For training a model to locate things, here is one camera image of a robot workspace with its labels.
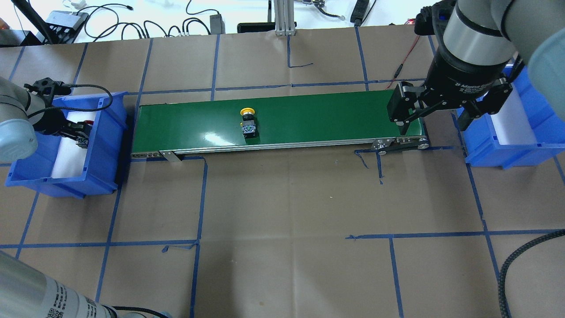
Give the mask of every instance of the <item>blue tape line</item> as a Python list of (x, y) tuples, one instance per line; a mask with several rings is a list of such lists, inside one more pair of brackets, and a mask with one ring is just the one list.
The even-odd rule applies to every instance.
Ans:
[[(204, 171), (202, 173), (202, 192), (200, 194), (200, 217), (198, 219), (198, 241), (202, 238), (202, 222), (204, 220), (204, 204), (206, 198), (206, 183), (208, 180), (208, 163), (204, 160)], [(196, 281), (198, 279), (198, 263), (200, 261), (200, 243), (196, 245), (194, 255), (194, 270), (192, 273), (192, 292), (190, 295), (190, 318), (194, 318), (194, 306), (196, 301)]]
[(553, 161), (555, 161), (555, 165), (557, 166), (557, 170), (559, 171), (559, 175), (561, 176), (561, 180), (563, 181), (563, 184), (565, 185), (565, 174), (563, 174), (563, 168), (561, 167), (561, 163), (559, 162), (559, 159), (557, 159), (557, 156), (553, 157)]
[(279, 87), (288, 87), (288, 86), (292, 86), (292, 84), (241, 86), (241, 87), (221, 87), (221, 88), (216, 88), (216, 91), (241, 91), (241, 90), (244, 90), (244, 89), (279, 88)]
[(12, 73), (10, 73), (10, 77), (8, 77), (9, 81), (12, 81), (12, 79), (14, 78), (14, 74), (16, 74), (16, 70), (18, 69), (18, 65), (20, 64), (21, 56), (24, 54), (24, 50), (25, 50), (25, 46), (23, 46), (20, 50), (20, 54), (18, 55), (18, 58), (16, 59), (16, 63), (14, 64), (14, 68), (12, 69)]
[[(397, 79), (396, 81), (422, 81), (425, 79)], [(301, 84), (278, 84), (278, 85), (259, 85), (259, 86), (240, 86), (240, 87), (220, 87), (214, 88), (214, 91), (243, 91), (246, 89), (268, 89), (279, 87), (312, 87), (312, 86), (334, 86), (334, 85), (358, 85), (358, 84), (376, 84), (388, 83), (392, 80), (358, 80), (358, 81), (336, 81), (327, 83), (301, 83)], [(192, 93), (192, 92), (211, 92), (212, 88), (194, 88), (194, 89), (170, 89), (165, 91), (150, 92), (129, 92), (129, 95), (151, 95), (151, 94), (169, 94), (169, 93)]]
[(179, 245), (179, 244), (195, 244), (195, 239), (177, 239), (177, 240), (141, 240), (130, 242), (111, 242), (110, 246), (154, 246), (154, 245)]
[(22, 248), (61, 248), (61, 247), (103, 247), (106, 246), (103, 242), (89, 242), (89, 243), (37, 243), (37, 244), (24, 244)]
[[(200, 244), (200, 241), (195, 240), (195, 243), (188, 246), (172, 246), (172, 247), (183, 248), (185, 250), (192, 250), (192, 248), (198, 244)], [(165, 247), (163, 247), (163, 249), (161, 250), (161, 253), (166, 253), (169, 250), (169, 247), (171, 247), (171, 245), (165, 245)]]
[[(181, 161), (185, 160), (202, 160), (204, 157), (202, 156), (190, 156), (190, 157), (183, 157)], [(137, 158), (137, 159), (130, 159), (129, 162), (151, 162), (151, 161), (167, 161), (166, 158), (163, 157), (156, 157), (156, 158)]]
[(304, 84), (291, 84), (291, 87), (310, 87), (310, 86), (333, 86), (333, 85), (355, 85), (355, 84), (367, 84), (366, 81), (335, 81), (330, 83), (304, 83)]
[(192, 292), (190, 293), (190, 318), (194, 318), (194, 306), (196, 305), (196, 282), (198, 279), (198, 264), (200, 263), (200, 244), (196, 245), (194, 254), (194, 269), (192, 271)]
[(481, 223), (483, 224), (483, 231), (485, 233), (486, 245), (489, 249), (490, 260), (493, 263), (494, 274), (496, 275), (496, 279), (500, 276), (500, 272), (498, 271), (498, 263), (496, 261), (496, 256), (494, 255), (493, 243), (490, 240), (489, 235), (489, 228), (486, 225), (486, 220), (484, 219), (483, 213), (483, 206), (481, 205), (481, 200), (479, 199), (479, 192), (477, 191), (477, 185), (475, 184), (475, 177), (473, 177), (473, 171), (471, 170), (470, 164), (465, 164), (467, 167), (467, 173), (469, 175), (469, 180), (471, 181), (471, 187), (473, 189), (473, 195), (475, 196), (475, 202), (477, 204), (477, 210), (479, 211), (479, 217), (481, 218)]
[(357, 150), (355, 150), (355, 155), (359, 158), (361, 158), (361, 163), (363, 164), (363, 166), (365, 166), (365, 168), (369, 169), (369, 167), (367, 166), (367, 164), (365, 163), (365, 159), (363, 159), (363, 157), (361, 156), (360, 152), (358, 152)]
[(452, 150), (455, 149), (454, 146), (437, 146), (437, 147), (428, 147), (426, 149), (424, 149), (424, 151), (426, 150)]
[(402, 308), (402, 297), (400, 294), (400, 282), (398, 280), (398, 269), (396, 267), (396, 254), (394, 253), (394, 242), (389, 238), (390, 260), (392, 262), (392, 275), (394, 277), (394, 289), (396, 290), (396, 302), (398, 304), (398, 316), (404, 318), (404, 309)]
[(295, 68), (295, 67), (305, 67), (308, 65), (312, 65), (314, 63), (308, 63), (308, 64), (304, 64), (304, 65), (297, 65), (297, 66), (290, 66), (290, 35), (286, 36), (286, 65), (289, 68)]
[(485, 235), (484, 231), (472, 232), (441, 232), (441, 233), (396, 233), (396, 234), (364, 234), (349, 235), (345, 239), (389, 239), (389, 238), (446, 238), (446, 237), (476, 237)]
[(433, 40), (432, 40), (431, 35), (428, 36), (428, 41), (429, 41), (429, 46), (432, 47), (432, 53), (435, 54), (436, 53), (436, 46), (433, 44)]
[(137, 93), (136, 108), (133, 115), (133, 125), (137, 120), (137, 112), (139, 111), (141, 95), (143, 92), (143, 86), (145, 85), (145, 76), (147, 76), (147, 67), (149, 66), (149, 58), (151, 57), (151, 49), (153, 48), (153, 38), (149, 40), (149, 48), (147, 49), (147, 57), (145, 58), (145, 65), (143, 68), (143, 75), (141, 76), (140, 90)]
[(547, 234), (563, 229), (541, 229), (541, 230), (505, 230), (489, 231), (489, 235), (524, 235), (524, 234)]
[(461, 135), (461, 130), (459, 129), (459, 124), (457, 124), (457, 117), (455, 117), (454, 113), (451, 113), (451, 119), (453, 120), (453, 126), (457, 130), (457, 137), (459, 138), (459, 143), (461, 144), (461, 149), (463, 149), (463, 154), (465, 157), (468, 156), (467, 150), (465, 148), (465, 143), (463, 142), (463, 136)]
[(366, 153), (366, 152), (377, 152), (377, 151), (373, 149), (357, 149), (355, 150), (355, 152)]
[(151, 162), (151, 161), (167, 161), (167, 159), (163, 157), (157, 157), (157, 158), (137, 158), (137, 159), (129, 160), (129, 162)]
[(381, 156), (379, 156), (378, 153), (375, 152), (375, 155), (377, 156), (377, 167), (379, 168), (379, 179), (381, 179), (383, 177), (383, 170), (381, 168)]
[(389, 83), (391, 81), (417, 81), (417, 80), (425, 80), (425, 79), (395, 79), (395, 80), (376, 80), (375, 83)]
[(95, 301), (100, 301), (100, 292), (102, 291), (102, 283), (104, 282), (104, 273), (106, 271), (106, 263), (108, 262), (108, 253), (110, 251), (110, 243), (112, 242), (112, 234), (114, 233), (114, 224), (116, 222), (116, 214), (118, 213), (118, 206), (120, 205), (121, 190), (123, 184), (120, 184), (116, 193), (116, 201), (114, 203), (114, 211), (112, 211), (112, 219), (110, 221), (110, 228), (108, 229), (108, 237), (106, 239), (106, 248), (104, 249), (104, 258), (102, 259), (102, 267), (100, 269), (100, 276), (98, 277), (98, 287), (96, 288)]
[(84, 62), (84, 57), (86, 56), (86, 50), (88, 49), (88, 43), (84, 44), (84, 49), (82, 50), (82, 56), (80, 57), (79, 66), (76, 69), (75, 79), (73, 79), (72, 83), (76, 84), (77, 79), (79, 79), (80, 69), (82, 68), (82, 63)]
[[(179, 239), (179, 240), (142, 240), (142, 241), (125, 241), (111, 242), (112, 246), (176, 246), (176, 245), (196, 245), (200, 241), (197, 239)], [(107, 242), (85, 242), (85, 243), (36, 243), (36, 244), (0, 244), (0, 248), (65, 248), (65, 247), (105, 247)]]
[(202, 192), (200, 194), (200, 217), (198, 219), (197, 239), (202, 238), (202, 222), (204, 220), (204, 202), (206, 198), (206, 182), (208, 180), (208, 163), (204, 161), (204, 172), (202, 174)]
[[(457, 136), (459, 137), (459, 142), (461, 143), (461, 149), (463, 150), (463, 154), (465, 155), (465, 157), (467, 157), (467, 155), (468, 155), (467, 150), (466, 150), (465, 145), (463, 143), (463, 138), (461, 136), (461, 130), (459, 129), (459, 124), (457, 124), (457, 119), (455, 118), (455, 114), (451, 113), (451, 118), (453, 120), (453, 125), (457, 129)], [(481, 205), (481, 200), (479, 199), (479, 192), (477, 190), (477, 185), (475, 183), (475, 177), (473, 176), (473, 171), (471, 170), (471, 165), (465, 164), (465, 166), (467, 167), (467, 174), (469, 175), (469, 181), (471, 182), (471, 188), (473, 189), (473, 195), (475, 196), (475, 202), (477, 204), (477, 210), (479, 211), (479, 217), (481, 218), (481, 223), (483, 225), (483, 231), (485, 233), (486, 245), (489, 249), (490, 260), (493, 263), (494, 274), (496, 276), (496, 279), (498, 280), (498, 278), (500, 277), (500, 272), (498, 270), (498, 263), (496, 261), (496, 256), (494, 255), (493, 243), (490, 240), (489, 229), (488, 229), (488, 226), (486, 225), (486, 220), (484, 219), (483, 206)]]
[(192, 93), (192, 92), (210, 92), (210, 91), (212, 91), (211, 88), (192, 88), (192, 89), (170, 89), (168, 91), (141, 92), (140, 94), (142, 94), (142, 95), (152, 95), (152, 94)]
[(216, 92), (216, 74), (218, 73), (218, 53), (220, 50), (220, 35), (216, 38), (216, 52), (214, 53), (214, 71), (212, 73), (212, 93), (210, 94), (210, 100), (213, 101)]
[(363, 67), (363, 79), (365, 80), (365, 91), (369, 91), (369, 84), (367, 83), (367, 67), (365, 65), (365, 55), (363, 54), (363, 46), (361, 45), (361, 36), (359, 35), (359, 28), (355, 27), (355, 36), (357, 36), (357, 45), (359, 46), (359, 55), (361, 56), (361, 66)]
[(18, 251), (16, 252), (16, 258), (20, 258), (21, 248), (25, 242), (25, 237), (28, 235), (29, 225), (32, 223), (33, 212), (35, 212), (35, 207), (37, 205), (37, 200), (39, 199), (39, 191), (36, 191), (36, 195), (33, 198), (33, 204), (29, 210), (28, 220), (25, 222), (24, 232), (21, 235), (20, 245), (18, 246)]

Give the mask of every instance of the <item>power adapter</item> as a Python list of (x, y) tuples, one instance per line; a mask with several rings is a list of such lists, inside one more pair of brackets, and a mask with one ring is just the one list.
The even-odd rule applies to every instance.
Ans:
[(367, 12), (367, 7), (369, 6), (369, 0), (357, 0), (353, 12), (351, 13), (351, 19), (349, 22), (354, 23), (356, 27), (360, 26), (365, 18), (365, 12)]
[(225, 34), (225, 24), (221, 14), (210, 16), (210, 34)]

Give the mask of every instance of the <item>white foam insert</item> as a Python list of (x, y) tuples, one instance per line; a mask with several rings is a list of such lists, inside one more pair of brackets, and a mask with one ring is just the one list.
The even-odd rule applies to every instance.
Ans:
[[(94, 121), (95, 111), (69, 111), (67, 119), (71, 122)], [(80, 177), (84, 162), (86, 161), (87, 149), (76, 145), (76, 141), (70, 138), (61, 138), (57, 158), (51, 171), (52, 178)]]
[(500, 112), (490, 116), (501, 145), (536, 144), (536, 135), (516, 89), (512, 91)]

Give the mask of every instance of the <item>cable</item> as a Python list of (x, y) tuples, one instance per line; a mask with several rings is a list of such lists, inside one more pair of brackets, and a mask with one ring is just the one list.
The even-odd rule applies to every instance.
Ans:
[(164, 314), (158, 312), (158, 311), (154, 311), (151, 309), (147, 309), (147, 308), (141, 308), (141, 307), (129, 307), (129, 306), (112, 306), (114, 309), (116, 310), (123, 310), (123, 311), (140, 311), (140, 312), (146, 312), (146, 313), (150, 313), (153, 316), (159, 317), (159, 318), (168, 318), (167, 316), (165, 316)]
[(324, 11), (324, 9), (322, 9), (322, 8), (320, 8), (320, 7), (316, 7), (316, 8), (318, 9), (318, 11), (320, 11), (320, 12), (321, 12), (323, 15), (325, 15), (325, 16), (329, 16), (329, 17), (331, 17), (331, 18), (338, 18), (338, 19), (340, 19), (340, 20), (342, 20), (342, 21), (345, 20), (345, 17), (342, 16), (342, 15), (327, 13), (327, 12)]
[(508, 272), (508, 268), (510, 267), (510, 264), (512, 264), (512, 262), (518, 258), (518, 256), (520, 256), (522, 253), (524, 253), (525, 251), (529, 250), (530, 248), (543, 243), (547, 240), (551, 240), (554, 238), (558, 238), (558, 237), (562, 237), (565, 236), (565, 230), (559, 230), (559, 231), (555, 231), (549, 234), (546, 234), (542, 237), (538, 237), (536, 239), (533, 239), (531, 241), (529, 241), (528, 243), (520, 246), (516, 251), (514, 251), (512, 254), (510, 254), (510, 256), (506, 259), (506, 261), (504, 262), (504, 264), (502, 265), (501, 269), (500, 269), (500, 279), (498, 280), (498, 305), (500, 306), (500, 313), (502, 315), (502, 318), (509, 318), (510, 314), (508, 312), (508, 301), (506, 299), (506, 288), (505, 288), (505, 283), (506, 283), (506, 273)]
[(139, 38), (146, 38), (145, 34), (142, 34), (142, 33), (143, 33), (143, 29), (140, 31), (140, 30), (137, 28), (137, 27), (140, 27), (139, 24), (129, 22), (129, 23), (125, 23), (124, 27), (121, 29), (121, 39), (122, 39), (122, 40), (124, 39), (124, 31), (125, 31), (125, 28), (129, 27), (130, 25), (137, 31), (137, 35), (139, 36)]
[(514, 61), (514, 65), (512, 66), (512, 71), (510, 71), (510, 75), (508, 76), (509, 83), (512, 83), (516, 80), (516, 78), (518, 78), (518, 75), (520, 75), (520, 73), (524, 69), (524, 66), (524, 59), (518, 54), (516, 60)]
[(16, 17), (18, 18), (18, 22), (20, 23), (21, 34), (23, 34), (24, 41), (27, 43), (25, 46), (28, 46), (29, 41), (28, 41), (27, 37), (25, 36), (24, 26), (21, 24), (20, 15), (18, 14), (18, 11), (16, 10), (16, 5), (14, 5), (14, 12), (16, 13)]
[(400, 72), (402, 72), (402, 68), (404, 67), (404, 63), (406, 62), (406, 60), (408, 59), (408, 56), (410, 55), (410, 53), (412, 53), (412, 51), (414, 50), (414, 48), (416, 47), (416, 44), (418, 43), (418, 40), (420, 40), (420, 36), (416, 36), (416, 40), (414, 40), (414, 43), (412, 43), (412, 47), (410, 47), (410, 50), (408, 51), (408, 53), (406, 54), (406, 56), (404, 57), (404, 59), (402, 60), (402, 63), (400, 63), (400, 65), (398, 66), (398, 68), (396, 69), (396, 72), (394, 73), (394, 76), (392, 78), (392, 81), (390, 81), (390, 83), (388, 84), (388, 86), (385, 89), (389, 89), (392, 86), (392, 83), (394, 83), (394, 81), (396, 80), (396, 78), (398, 78), (398, 75), (400, 75)]
[(72, 110), (72, 111), (101, 111), (101, 110), (105, 110), (108, 107), (110, 107), (112, 105), (112, 102), (114, 101), (114, 97), (112, 96), (110, 91), (108, 91), (106, 88), (104, 88), (102, 86), (93, 85), (93, 84), (65, 84), (63, 86), (64, 87), (94, 87), (94, 88), (99, 88), (99, 89), (103, 90), (104, 92), (106, 92), (106, 94), (108, 94), (108, 104), (106, 104), (106, 105), (104, 105), (103, 107), (100, 107), (100, 108), (87, 108), (87, 109), (73, 108), (73, 107), (66, 107), (66, 106), (45, 107), (45, 108), (40, 109), (40, 110), (38, 110), (34, 113), (31, 113), (30, 115), (28, 115), (28, 118), (32, 118), (35, 115), (38, 115), (38, 114), (41, 114), (41, 113), (44, 113), (48, 110), (53, 110), (53, 109), (65, 109), (65, 110)]
[(363, 20), (361, 21), (361, 25), (363, 25), (363, 23), (365, 22), (365, 20), (367, 20), (367, 18), (369, 17), (369, 14), (371, 13), (371, 11), (373, 10), (373, 7), (375, 6), (375, 3), (377, 3), (377, 0), (373, 1), (373, 4), (371, 5), (371, 7), (369, 8), (369, 11), (367, 12), (367, 14), (365, 15), (365, 18), (363, 18)]
[(206, 12), (206, 11), (215, 11), (216, 14), (220, 14), (220, 11), (218, 11), (218, 10), (216, 10), (216, 9), (206, 9), (206, 10), (198, 11), (198, 12), (196, 12), (196, 13), (190, 13), (190, 12), (188, 12), (188, 6), (190, 6), (190, 3), (191, 3), (191, 2), (192, 2), (192, 0), (188, 0), (188, 4), (186, 5), (186, 9), (185, 9), (186, 14), (188, 14), (188, 15), (197, 15), (197, 14), (204, 13), (204, 12)]
[[(82, 8), (82, 9), (78, 10), (78, 11), (76, 12), (76, 15), (78, 15), (80, 12), (82, 12), (82, 11), (84, 11), (84, 10), (86, 10), (86, 9), (96, 8), (96, 9), (94, 9), (94, 10), (88, 15), (88, 18), (86, 19), (86, 21), (84, 21), (84, 33), (85, 33), (87, 36), (89, 36), (89, 37), (91, 37), (91, 38), (107, 37), (107, 36), (109, 36), (110, 34), (112, 34), (112, 32), (114, 32), (114, 31), (118, 28), (118, 25), (119, 25), (118, 23), (120, 23), (120, 16), (118, 15), (118, 13), (117, 13), (114, 9), (108, 8), (107, 6), (121, 6), (121, 7), (124, 7), (124, 8), (126, 8), (126, 9), (130, 10), (130, 11), (133, 10), (133, 7), (132, 7), (132, 6), (123, 5), (123, 4), (121, 4), (121, 3), (107, 3), (107, 4), (101, 5), (101, 6), (88, 6), (88, 7), (84, 7), (84, 8)], [(116, 15), (116, 24), (113, 25), (114, 29), (113, 29), (111, 32), (109, 32), (108, 34), (106, 34), (106, 35), (104, 35), (104, 36), (97, 36), (97, 37), (95, 37), (95, 36), (91, 35), (90, 33), (88, 33), (88, 31), (86, 30), (86, 25), (87, 25), (88, 22), (90, 21), (90, 18), (92, 17), (92, 15), (93, 15), (96, 11), (98, 11), (98, 10), (100, 10), (100, 9), (106, 9), (106, 10), (112, 11), (112, 12)]]
[(98, 39), (103, 38), (103, 37), (105, 37), (105, 36), (108, 36), (108, 35), (104, 35), (104, 33), (108, 32), (111, 28), (117, 28), (118, 25), (122, 25), (122, 24), (132, 24), (136, 29), (139, 28), (139, 30), (141, 30), (141, 32), (138, 32), (138, 34), (141, 34), (141, 35), (140, 35), (140, 38), (144, 38), (144, 37), (145, 37), (145, 34), (143, 33), (143, 28), (141, 28), (141, 26), (140, 26), (139, 24), (133, 23), (133, 22), (118, 22), (118, 23), (116, 23), (116, 24), (114, 24), (114, 25), (109, 26), (109, 27), (108, 27), (107, 29), (105, 29), (104, 31), (102, 31), (102, 33), (100, 33), (99, 36), (97, 36), (97, 37), (94, 38), (93, 42), (96, 42), (96, 41), (98, 41)]
[(188, 19), (185, 19), (185, 20), (182, 22), (182, 31), (183, 31), (183, 32), (186, 32), (186, 33), (188, 34), (188, 25), (189, 25), (190, 23), (192, 23), (192, 22), (197, 22), (197, 23), (202, 24), (202, 25), (206, 28), (206, 32), (208, 32), (208, 35), (211, 34), (211, 33), (210, 33), (210, 29), (208, 29), (208, 27), (206, 26), (206, 24), (205, 24), (204, 22), (202, 22), (201, 19), (195, 18), (195, 17), (190, 17), (190, 18), (188, 18)]
[(179, 27), (177, 27), (176, 25), (173, 25), (172, 27), (170, 27), (170, 28), (169, 28), (169, 32), (167, 33), (167, 35), (169, 35), (169, 36), (172, 36), (172, 35), (171, 35), (171, 30), (173, 30), (173, 28), (176, 28), (176, 29), (177, 29), (177, 31), (178, 31), (178, 32), (179, 32), (179, 34), (180, 34), (180, 28), (179, 28)]
[(143, 21), (143, 28), (145, 29), (145, 34), (147, 35), (147, 37), (150, 37), (149, 31), (147, 30), (147, 26), (145, 25), (147, 22), (155, 24), (157, 27), (159, 27), (159, 29), (161, 29), (161, 31), (163, 31), (163, 33), (165, 33), (165, 36), (167, 36), (167, 32), (165, 32), (165, 30), (159, 24), (157, 24), (157, 23), (155, 23), (151, 20), (145, 20), (145, 21)]

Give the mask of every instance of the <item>black box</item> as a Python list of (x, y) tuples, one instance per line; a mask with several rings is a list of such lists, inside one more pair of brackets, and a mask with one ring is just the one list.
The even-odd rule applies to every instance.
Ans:
[(0, 48), (28, 45), (41, 45), (41, 42), (30, 31), (0, 30)]

